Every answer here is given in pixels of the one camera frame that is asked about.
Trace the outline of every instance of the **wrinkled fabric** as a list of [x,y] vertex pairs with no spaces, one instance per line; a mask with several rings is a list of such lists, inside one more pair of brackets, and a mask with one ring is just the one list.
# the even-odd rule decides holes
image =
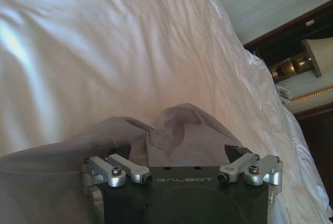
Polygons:
[[253,152],[281,157],[291,223],[328,223],[302,132],[219,0],[0,0],[1,155],[71,140],[110,116],[156,127],[184,102]]
[[[114,148],[130,145],[130,160],[142,166],[222,166],[229,163],[224,145],[241,145],[216,119],[190,104],[166,109],[161,126],[112,117],[66,142],[2,157],[3,223],[97,223],[82,193],[80,170],[85,158],[105,157]],[[157,141],[161,153],[149,149]]]

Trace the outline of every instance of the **gold trim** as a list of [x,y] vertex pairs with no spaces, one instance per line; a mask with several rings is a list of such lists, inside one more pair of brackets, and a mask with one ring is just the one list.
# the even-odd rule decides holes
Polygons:
[[284,106],[288,106],[288,105],[290,105],[292,103],[297,103],[297,102],[303,101],[303,100],[308,99],[308,98],[313,98],[313,97],[319,96],[321,94],[328,93],[330,91],[333,91],[333,85],[329,86],[329,87],[327,87],[325,89],[315,91],[314,93],[306,94],[304,96],[292,99],[290,103],[284,103],[283,105]]

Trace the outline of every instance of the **white bed sheet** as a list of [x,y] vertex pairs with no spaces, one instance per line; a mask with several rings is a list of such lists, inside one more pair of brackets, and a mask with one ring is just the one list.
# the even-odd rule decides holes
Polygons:
[[284,161],[277,223],[330,223],[301,129],[219,0],[0,0],[0,155],[184,102]]

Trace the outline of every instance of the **lamp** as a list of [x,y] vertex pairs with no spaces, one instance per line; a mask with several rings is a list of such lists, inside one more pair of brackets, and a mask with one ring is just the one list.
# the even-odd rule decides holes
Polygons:
[[306,51],[270,67],[275,82],[311,69],[314,69],[316,77],[321,77],[325,72],[333,68],[333,37],[305,39],[302,44]]
[[333,37],[305,39],[303,45],[312,61],[316,77],[321,77],[333,68]]

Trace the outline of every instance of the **screw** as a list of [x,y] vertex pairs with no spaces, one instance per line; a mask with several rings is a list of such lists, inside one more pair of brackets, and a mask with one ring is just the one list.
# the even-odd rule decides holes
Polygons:
[[222,184],[228,184],[229,183],[229,176],[226,173],[221,173],[217,176],[217,179]]
[[114,176],[117,176],[117,175],[120,175],[121,174],[121,168],[120,167],[113,167],[112,168],[112,174],[114,175]]
[[249,166],[249,172],[251,174],[258,174],[259,173],[259,167],[251,165],[251,166]]
[[150,173],[146,173],[142,176],[142,182],[143,183],[148,184],[148,183],[151,183],[151,181],[152,181],[152,176],[151,176]]

